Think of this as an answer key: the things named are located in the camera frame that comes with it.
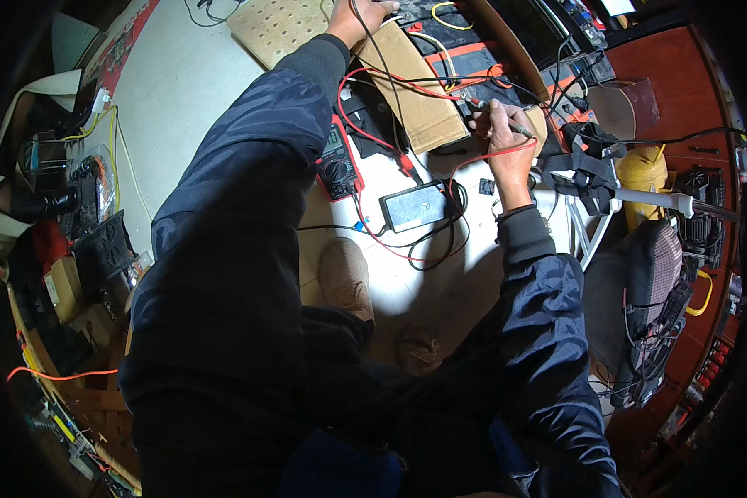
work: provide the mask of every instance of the battery charger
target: battery charger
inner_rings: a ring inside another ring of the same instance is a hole
[[[385,215],[385,223],[393,232],[399,233],[460,214],[457,202],[461,205],[461,197],[456,181],[453,184],[453,196],[449,197],[446,183],[435,180],[396,194],[385,195],[379,198],[379,204]]]

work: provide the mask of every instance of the hand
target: hand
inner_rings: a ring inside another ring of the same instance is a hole
[[[498,100],[490,101],[490,111],[474,112],[473,121],[468,126],[479,136],[490,139],[488,154],[508,151],[528,143],[530,139],[509,129],[509,119],[536,134],[526,113],[515,105],[503,105]],[[503,212],[531,204],[528,193],[528,174],[534,158],[534,147],[524,151],[496,155],[489,158],[490,169],[496,177],[498,193],[501,196]]]
[[[332,18],[329,21],[327,33],[340,38],[349,49],[357,45],[360,40],[366,38],[366,31],[362,28],[360,20],[354,13],[351,2],[357,5],[362,21],[368,27],[371,34],[379,31],[385,16],[398,10],[398,2],[372,2],[372,0],[336,0],[332,9]]]

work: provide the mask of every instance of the beige shoe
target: beige shoe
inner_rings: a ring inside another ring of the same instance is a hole
[[[401,370],[418,377],[426,377],[443,363],[439,342],[424,324],[410,325],[401,332],[396,355]]]
[[[319,284],[328,304],[339,306],[362,321],[374,319],[368,294],[368,263],[360,246],[351,239],[337,237],[323,249]]]

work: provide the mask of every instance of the multimeter dial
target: multimeter dial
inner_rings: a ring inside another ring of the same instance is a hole
[[[349,165],[343,159],[331,159],[319,164],[319,174],[332,183],[343,183],[349,176]]]

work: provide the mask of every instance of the mesh grille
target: mesh grille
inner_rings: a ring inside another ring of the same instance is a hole
[[[680,274],[681,259],[684,251],[678,242],[672,225],[667,224],[659,232],[653,247],[653,278],[650,293],[651,303],[661,303],[667,300]],[[663,306],[656,306],[649,310],[647,323],[651,324],[661,314]]]

